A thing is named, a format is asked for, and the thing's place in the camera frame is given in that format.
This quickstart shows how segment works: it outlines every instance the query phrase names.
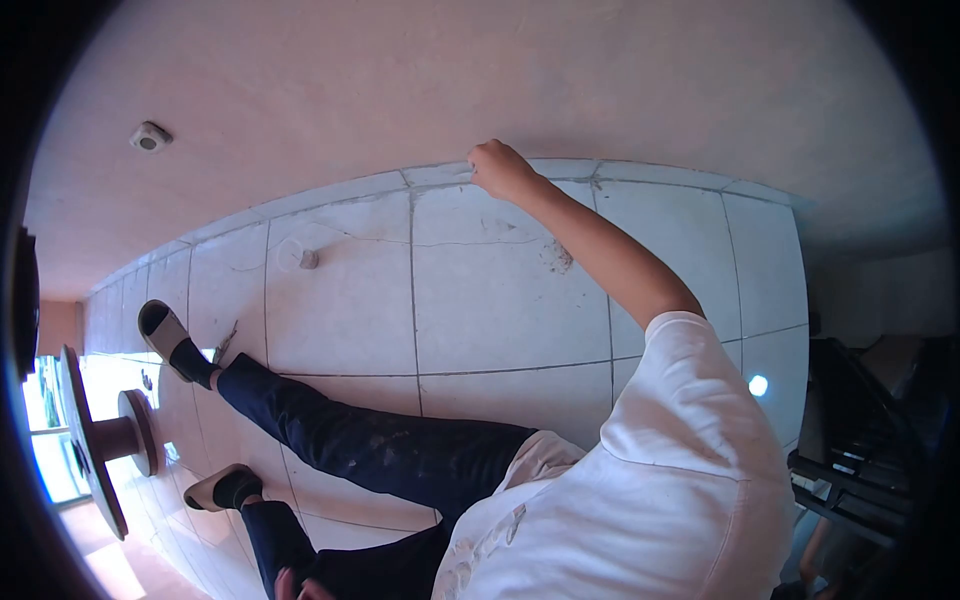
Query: person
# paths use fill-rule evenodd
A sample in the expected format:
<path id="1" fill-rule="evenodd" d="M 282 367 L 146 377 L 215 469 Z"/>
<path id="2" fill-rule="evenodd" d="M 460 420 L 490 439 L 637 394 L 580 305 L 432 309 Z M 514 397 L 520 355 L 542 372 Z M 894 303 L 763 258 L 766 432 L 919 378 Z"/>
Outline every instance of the person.
<path id="1" fill-rule="evenodd" d="M 491 140 L 468 161 L 473 183 L 540 221 L 645 331 L 599 444 L 585 452 L 549 431 L 352 407 L 243 353 L 221 369 L 151 300 L 141 332 L 184 380 L 217 391 L 307 465 L 443 518 L 394 543 L 317 552 L 242 465 L 192 486 L 186 504 L 240 512 L 275 600 L 769 598 L 789 552 L 789 477 L 700 303 L 510 146 Z"/>

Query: floor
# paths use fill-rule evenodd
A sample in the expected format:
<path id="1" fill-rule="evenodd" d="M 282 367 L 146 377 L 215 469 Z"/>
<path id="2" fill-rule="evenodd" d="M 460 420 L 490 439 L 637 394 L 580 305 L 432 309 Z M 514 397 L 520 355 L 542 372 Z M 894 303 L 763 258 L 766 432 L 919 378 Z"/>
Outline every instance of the floor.
<path id="1" fill-rule="evenodd" d="M 660 256 L 704 306 L 785 448 L 806 385 L 804 268 L 785 195 L 658 165 L 535 166 Z M 95 420 L 144 389 L 164 443 L 150 479 L 109 464 L 131 529 L 217 598 L 262 598 L 242 520 L 187 510 L 183 490 L 250 465 L 316 547 L 397 540 L 432 510 L 304 465 L 216 394 L 178 380 L 136 330 L 167 302 L 207 351 L 239 351 L 348 403 L 553 429 L 590 448 L 644 351 L 643 334 L 548 232 L 469 185 L 463 163 L 378 174 L 272 201 L 135 261 L 86 303 L 84 382 Z M 303 250 L 318 251 L 314 270 Z"/>
<path id="2" fill-rule="evenodd" d="M 60 511 L 60 522 L 97 580 L 114 600 L 204 600 L 140 532 L 124 541 L 110 531 L 92 500 Z"/>

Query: wooden stool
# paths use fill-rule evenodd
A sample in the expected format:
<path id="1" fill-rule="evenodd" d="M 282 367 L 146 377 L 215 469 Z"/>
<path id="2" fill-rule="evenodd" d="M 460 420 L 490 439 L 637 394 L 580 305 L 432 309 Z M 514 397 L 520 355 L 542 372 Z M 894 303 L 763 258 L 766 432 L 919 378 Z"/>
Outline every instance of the wooden stool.
<path id="1" fill-rule="evenodd" d="M 147 477 L 156 475 L 159 458 L 156 438 L 150 428 L 150 405 L 140 390 L 126 390 L 117 398 L 119 417 L 91 419 L 77 353 L 68 346 L 60 351 L 60 388 L 77 467 L 107 525 L 122 540 L 129 530 L 106 462 L 133 456 L 133 463 L 141 473 Z"/>

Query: white t-shirt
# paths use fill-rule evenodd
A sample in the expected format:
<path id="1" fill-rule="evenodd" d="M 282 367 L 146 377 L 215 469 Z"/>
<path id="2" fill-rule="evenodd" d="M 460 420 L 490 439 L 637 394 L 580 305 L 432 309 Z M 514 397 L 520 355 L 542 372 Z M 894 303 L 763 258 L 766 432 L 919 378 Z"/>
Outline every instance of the white t-shirt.
<path id="1" fill-rule="evenodd" d="M 770 424 L 701 317 L 646 342 L 593 450 L 541 431 L 461 516 L 434 599 L 770 597 L 793 515 Z"/>

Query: jeans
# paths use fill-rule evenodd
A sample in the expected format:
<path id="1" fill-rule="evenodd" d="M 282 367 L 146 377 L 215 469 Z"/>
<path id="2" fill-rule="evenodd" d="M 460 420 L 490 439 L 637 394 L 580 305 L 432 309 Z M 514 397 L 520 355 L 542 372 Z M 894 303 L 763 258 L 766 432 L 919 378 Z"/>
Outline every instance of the jeans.
<path id="1" fill-rule="evenodd" d="M 372 492 L 436 509 L 440 524 L 394 543 L 315 551 L 283 502 L 241 510 L 260 577 L 274 599 L 284 566 L 338 600 L 429 598 L 453 525 L 490 496 L 535 429 L 480 420 L 409 417 L 349 406 L 240 354 L 217 380 L 221 396 L 307 465 Z"/>

